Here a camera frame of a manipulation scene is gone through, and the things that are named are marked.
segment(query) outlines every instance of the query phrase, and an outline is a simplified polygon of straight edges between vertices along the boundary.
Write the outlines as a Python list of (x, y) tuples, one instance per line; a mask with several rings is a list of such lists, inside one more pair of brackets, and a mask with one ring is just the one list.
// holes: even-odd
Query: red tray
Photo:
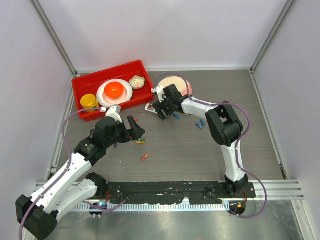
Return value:
[[(121, 103), (121, 110), (133, 108), (135, 106), (151, 102), (154, 95), (151, 93), (153, 85), (146, 72), (142, 61), (133, 61), (120, 66), (115, 66), (106, 70), (91, 73), (85, 76), (76, 77), (72, 80), (72, 87), (74, 92), (74, 100), (76, 109), (83, 109), (80, 100), (86, 94), (97, 95), (98, 88), (105, 82), (111, 79), (123, 79), (129, 82), (134, 76), (145, 78), (144, 87), (141, 89), (133, 90), (132, 98), (130, 101)], [(101, 118), (105, 113), (100, 111), (94, 112), (79, 112), (78, 116), (81, 119), (88, 121)]]

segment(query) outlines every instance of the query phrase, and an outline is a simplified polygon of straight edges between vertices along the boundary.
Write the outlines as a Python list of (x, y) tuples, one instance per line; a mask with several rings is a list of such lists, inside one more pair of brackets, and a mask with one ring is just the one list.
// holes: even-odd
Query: cable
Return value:
[(76, 111), (74, 113), (72, 113), (70, 116), (67, 117), (67, 119), (63, 122), (62, 127), (61, 127), (61, 134), (62, 134), (62, 139), (64, 141), (64, 144), (66, 146), (66, 149), (68, 151), (68, 156), (69, 156), (69, 161), (68, 164), (66, 166), (66, 169), (62, 172), (62, 174), (49, 186), (47, 187), (39, 196), (38, 198), (31, 204), (31, 206), (28, 208), (28, 210), (25, 212), (21, 223), (20, 223), (20, 228), (19, 228), (19, 240), (23, 240), (23, 236), (22, 236), (22, 232), (24, 229), (24, 225), (26, 222), (26, 219), (28, 217), (28, 215), (30, 214), (30, 212), (32, 211), (32, 209), (35, 207), (35, 205), (40, 201), (41, 198), (44, 197), (44, 195), (54, 186), (57, 184), (57, 182), (60, 181), (60, 179), (63, 178), (63, 176), (67, 173), (68, 169), (71, 166), (71, 162), (72, 162), (72, 153), (71, 153), (71, 149), (69, 147), (69, 144), (67, 142), (66, 136), (65, 136), (65, 126), (67, 124), (67, 122), (70, 120), (71, 117), (73, 117), (74, 115), (87, 111), (87, 110), (101, 110), (101, 108), (86, 108), (86, 109), (81, 109), (79, 111)]
[[(106, 216), (110, 213), (112, 213), (113, 211), (115, 211), (116, 209), (120, 208), (121, 205), (123, 205), (124, 203), (126, 202), (126, 200), (123, 200), (122, 202), (120, 202), (117, 206), (113, 207), (113, 208), (110, 208), (108, 210), (106, 210), (106, 208), (104, 209), (104, 211), (107, 211), (106, 213), (103, 213), (101, 214), (101, 216)], [(88, 202), (88, 201), (83, 201), (83, 203), (85, 204), (89, 204), (91, 206), (91, 203)], [(76, 222), (75, 224), (71, 225), (71, 226), (58, 226), (57, 228), (58, 229), (72, 229), (76, 226), (78, 226), (80, 223), (82, 223), (83, 221), (87, 220), (87, 219), (90, 219), (92, 218), (92, 216), (87, 216), (87, 217), (84, 217), (83, 219), (79, 220), (78, 222)]]
[(233, 103), (228, 103), (228, 102), (221, 102), (221, 103), (209, 103), (209, 102), (204, 102), (204, 101), (201, 101), (201, 100), (198, 100), (198, 99), (193, 99), (190, 95), (190, 91), (189, 91), (189, 86), (188, 86), (188, 82), (187, 80), (185, 80), (183, 77), (181, 77), (180, 75), (178, 74), (175, 74), (175, 73), (168, 73), (168, 74), (171, 74), (171, 75), (174, 75), (174, 76), (177, 76), (179, 78), (182, 78), (185, 82), (185, 85), (186, 85), (186, 91), (187, 91), (187, 95), (188, 95), (188, 98), (193, 101), (194, 103), (198, 103), (198, 104), (202, 104), (202, 105), (205, 105), (205, 106), (209, 106), (209, 107), (214, 107), (214, 106), (232, 106), (232, 107), (235, 107), (237, 109), (239, 109), (241, 112), (244, 113), (244, 115), (246, 116), (246, 119), (247, 119), (247, 122), (248, 122), (248, 127), (246, 128), (246, 130), (243, 132), (242, 135), (240, 135), (240, 137), (237, 139), (237, 141), (235, 142), (235, 160), (236, 160), (236, 164), (238, 166), (238, 168), (244, 172), (245, 174), (247, 175), (250, 175), (251, 177), (253, 177), (254, 179), (256, 179), (262, 186), (263, 188), (263, 191), (264, 191), (264, 205), (262, 207), (262, 209), (255, 215), (251, 215), (251, 216), (242, 216), (242, 215), (238, 215), (236, 214), (235, 212), (232, 212), (230, 211), (233, 215), (239, 217), (239, 218), (242, 218), (242, 219), (251, 219), (251, 218), (254, 218), (254, 217), (258, 217), (260, 214), (262, 214), (264, 212), (264, 210), (266, 209), (267, 207), (267, 202), (268, 202), (268, 196), (267, 196), (267, 190), (266, 190), (266, 187), (265, 185), (263, 184), (263, 182), (257, 178), (253, 173), (245, 170), (243, 167), (241, 167), (240, 163), (239, 163), (239, 153), (238, 153), (238, 145), (240, 143), (240, 140), (248, 133), (248, 131), (250, 130), (250, 127), (251, 127), (251, 119), (248, 115), (248, 113), (246, 112), (246, 110), (237, 105), (237, 104), (233, 104)]

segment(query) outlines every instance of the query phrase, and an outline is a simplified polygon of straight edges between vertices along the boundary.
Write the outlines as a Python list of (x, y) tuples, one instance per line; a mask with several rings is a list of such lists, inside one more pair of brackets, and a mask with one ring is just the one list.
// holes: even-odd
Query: round plate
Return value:
[[(105, 95), (104, 90), (106, 85), (112, 82), (118, 82), (123, 85), (123, 94), (118, 98), (110, 98)], [(106, 81), (99, 87), (98, 91), (96, 92), (96, 98), (98, 99), (98, 102), (102, 106), (108, 108), (115, 104), (122, 104), (130, 101), (130, 99), (132, 98), (132, 94), (133, 94), (133, 89), (127, 81), (122, 79), (112, 79), (112, 80)]]

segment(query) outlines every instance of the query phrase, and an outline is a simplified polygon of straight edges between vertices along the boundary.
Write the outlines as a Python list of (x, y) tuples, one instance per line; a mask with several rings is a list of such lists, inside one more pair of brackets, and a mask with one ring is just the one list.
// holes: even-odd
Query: floor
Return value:
[[(246, 215), (259, 211), (262, 204), (249, 201)], [(269, 201), (264, 213), (253, 219), (226, 211), (113, 212), (78, 223), (89, 216), (69, 212), (47, 240), (303, 240), (290, 200)]]
[[(155, 83), (164, 72), (148, 74)], [(249, 71), (183, 71), (178, 74), (191, 83), (194, 97), (214, 103), (229, 101), (244, 107), (252, 119), (251, 130), (241, 141), (244, 167), (262, 180), (283, 179)], [(134, 141), (118, 144), (117, 148), (110, 147), (90, 172), (96, 172), (108, 181), (122, 182), (224, 179), (225, 162), (221, 148), (213, 141), (207, 126), (204, 129), (195, 126), (196, 122), (199, 123), (198, 117), (190, 115), (176, 119), (172, 116), (161, 120), (156, 114), (146, 112), (144, 107), (127, 109), (120, 115), (127, 127), (127, 116), (138, 119), (138, 125), (146, 131), (143, 136), (146, 144)], [(246, 118), (236, 112), (246, 128)], [(97, 121), (85, 122), (78, 117), (70, 120), (66, 138), (72, 149), (89, 135)], [(141, 161), (145, 154), (149, 155), (148, 158)], [(63, 146), (58, 169), (67, 159), (67, 150)]]

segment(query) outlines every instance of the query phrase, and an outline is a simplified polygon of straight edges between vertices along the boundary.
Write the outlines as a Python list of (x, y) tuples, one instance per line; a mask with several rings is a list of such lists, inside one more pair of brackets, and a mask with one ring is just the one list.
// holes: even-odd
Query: gray wooden table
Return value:
[[(149, 72), (155, 81), (164, 72)], [(192, 95), (198, 99), (218, 103), (229, 101), (243, 106), (252, 119), (250, 132), (241, 141), (244, 167), (262, 180), (279, 180), (282, 174), (263, 117), (258, 97), (248, 70), (183, 71), (178, 72), (192, 85)], [(171, 116), (161, 120), (146, 112), (140, 105), (121, 112), (129, 128), (127, 116), (138, 119), (145, 129), (146, 144), (129, 142), (110, 147), (90, 172), (96, 172), (108, 181), (201, 181), (224, 180), (225, 162), (219, 145), (211, 137), (208, 126), (195, 126), (196, 116)], [(237, 111), (244, 127), (245, 116)], [(85, 122), (73, 117), (67, 127), (66, 138), (74, 149), (86, 138), (98, 120)], [(149, 154), (145, 161), (141, 158)], [(58, 168), (68, 159), (63, 147)]]

